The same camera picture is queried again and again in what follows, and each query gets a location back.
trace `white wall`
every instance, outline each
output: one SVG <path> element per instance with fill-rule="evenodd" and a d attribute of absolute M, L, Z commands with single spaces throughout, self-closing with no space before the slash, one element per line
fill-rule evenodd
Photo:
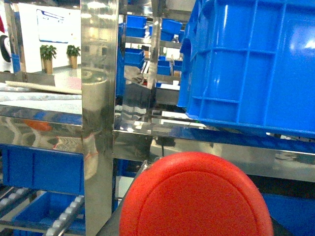
<path fill-rule="evenodd" d="M 52 14 L 66 17 L 69 24 L 69 31 L 60 33 L 69 34 L 69 43 L 50 43 L 40 42 L 37 27 L 36 11 L 40 9 Z M 53 67 L 62 67 L 69 65 L 68 57 L 66 56 L 66 49 L 69 44 L 81 47 L 81 18 L 80 10 L 71 10 L 50 6 L 36 6 L 32 4 L 19 3 L 23 45 L 26 61 L 26 71 L 29 73 L 38 72 L 42 70 L 40 58 L 41 45 L 53 45 L 57 48 L 57 57 L 53 59 Z M 81 57 L 78 57 L 78 64 L 81 64 Z"/>

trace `shelving rack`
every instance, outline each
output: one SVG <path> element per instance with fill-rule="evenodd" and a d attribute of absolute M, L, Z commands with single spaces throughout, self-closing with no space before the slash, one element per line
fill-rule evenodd
<path fill-rule="evenodd" d="M 186 0 L 185 4 L 178 4 L 178 0 L 139 0 L 134 5 L 127 4 L 125 0 L 81 0 L 82 61 L 90 62 L 82 67 L 82 73 L 91 72 L 99 78 L 97 82 L 83 83 L 82 124 L 60 123 L 53 119 L 62 115 L 57 112 L 46 112 L 44 118 L 39 119 L 36 118 L 38 110 L 0 105 L 0 144 L 53 149 L 46 142 L 34 141 L 25 138 L 25 135 L 31 133 L 34 136 L 36 132 L 39 139 L 50 137 L 52 142 L 57 142 L 58 137 L 67 137 L 77 144 L 68 147 L 67 151 L 82 153 L 85 166 L 88 165 L 86 158 L 97 150 L 96 172 L 85 180 L 87 236 L 96 235 L 111 216 L 114 158 L 144 161 L 176 152 L 203 151 L 231 161 L 249 175 L 315 182 L 315 144 L 312 142 L 160 123 L 161 119 L 177 119 L 155 115 L 161 109 L 155 106 L 155 84 L 160 79 L 157 75 L 159 48 L 180 47 L 179 43 L 160 41 L 161 22 L 163 18 L 187 22 L 193 4 L 193 0 Z M 118 17 L 128 12 L 153 18 L 150 41 L 126 38 L 131 43 L 151 44 L 150 68 L 147 88 L 128 84 L 119 102 L 115 97 Z M 85 50 L 90 45 L 98 49 L 106 47 L 107 50 L 103 54 L 95 54 Z M 100 61 L 106 65 L 105 68 L 100 68 Z M 117 105 L 122 106 L 121 116 L 115 114 Z M 165 105 L 163 109 L 174 111 L 174 106 Z M 141 119 L 132 119 L 138 114 L 141 114 Z M 26 119 L 35 123 L 45 122 L 52 129 L 34 131 L 24 123 Z M 40 226 L 3 221 L 0 225 L 36 232 L 47 230 Z"/>

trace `stainless steel post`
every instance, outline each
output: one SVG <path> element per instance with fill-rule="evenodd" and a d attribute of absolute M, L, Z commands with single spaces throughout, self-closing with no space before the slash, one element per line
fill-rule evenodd
<path fill-rule="evenodd" d="M 82 0 L 83 148 L 86 235 L 94 236 L 112 214 L 113 123 L 118 0 Z"/>

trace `metal shelf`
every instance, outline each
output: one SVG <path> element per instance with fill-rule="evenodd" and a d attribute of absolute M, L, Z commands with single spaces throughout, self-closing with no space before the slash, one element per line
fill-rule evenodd
<path fill-rule="evenodd" d="M 136 44 L 151 44 L 150 38 L 136 38 L 136 37 L 126 37 L 126 43 L 136 43 Z M 175 48 L 180 49 L 181 43 L 170 42 L 170 41 L 160 41 L 160 47 L 165 48 Z"/>

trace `blue plastic crate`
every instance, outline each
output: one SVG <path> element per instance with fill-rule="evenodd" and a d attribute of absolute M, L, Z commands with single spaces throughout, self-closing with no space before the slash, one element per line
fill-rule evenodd
<path fill-rule="evenodd" d="M 161 40 L 162 41 L 172 41 L 174 38 L 173 33 L 161 32 Z"/>
<path fill-rule="evenodd" d="M 183 41 L 183 38 L 184 38 L 184 35 L 185 35 L 185 31 L 184 30 L 181 30 L 179 35 L 178 35 L 178 41 L 181 43 Z"/>
<path fill-rule="evenodd" d="M 122 41 L 122 36 L 124 34 L 125 23 L 119 24 L 118 30 L 118 45 Z M 123 58 L 120 47 L 117 48 L 117 73 L 116 73 L 116 96 L 122 96 L 125 92 L 125 60 Z"/>
<path fill-rule="evenodd" d="M 120 49 L 117 51 L 117 73 L 116 73 L 116 96 L 123 96 L 125 93 L 125 62 Z"/>
<path fill-rule="evenodd" d="M 0 149 L 5 185 L 84 194 L 82 154 L 15 145 Z"/>
<path fill-rule="evenodd" d="M 142 68 L 144 64 L 144 50 L 135 48 L 126 48 L 125 65 Z"/>
<path fill-rule="evenodd" d="M 60 214 L 71 204 L 75 196 L 56 193 L 44 193 L 37 197 L 30 205 L 17 214 L 13 222 L 31 222 L 47 225 L 48 227 L 59 218 Z M 70 226 L 71 230 L 85 231 L 85 211 L 82 210 L 82 219 L 76 219 Z M 14 230 L 14 236 L 41 236 L 42 233 L 33 233 Z"/>
<path fill-rule="evenodd" d="M 152 26 L 149 26 L 149 33 L 150 36 L 152 36 Z M 167 33 L 167 32 L 161 32 L 161 40 L 162 41 L 172 41 L 174 38 L 174 34 L 173 33 Z"/>
<path fill-rule="evenodd" d="M 173 65 L 173 71 L 182 71 L 183 61 L 181 60 L 175 60 Z"/>
<path fill-rule="evenodd" d="M 143 64 L 144 64 L 144 59 L 142 61 L 138 62 L 138 63 L 127 63 L 127 62 L 125 62 L 125 65 L 135 66 L 135 67 L 138 67 L 139 69 L 142 69 Z"/>
<path fill-rule="evenodd" d="M 158 59 L 159 60 L 166 60 L 166 56 L 159 56 Z"/>
<path fill-rule="evenodd" d="M 315 200 L 264 194 L 270 215 L 295 236 L 315 236 Z"/>
<path fill-rule="evenodd" d="M 159 75 L 170 75 L 171 63 L 167 60 L 159 60 L 157 62 L 157 73 Z"/>
<path fill-rule="evenodd" d="M 127 27 L 144 28 L 147 18 L 143 16 L 127 16 Z"/>
<path fill-rule="evenodd" d="M 314 10 L 309 0 L 198 0 L 183 42 L 195 60 L 188 116 L 315 137 Z"/>
<path fill-rule="evenodd" d="M 163 19 L 162 21 L 162 32 L 179 34 L 182 28 L 182 23 L 174 20 Z"/>
<path fill-rule="evenodd" d="M 143 38 L 146 36 L 146 28 L 127 27 L 126 36 Z"/>
<path fill-rule="evenodd" d="M 153 26 L 149 26 L 149 36 L 152 36 Z"/>

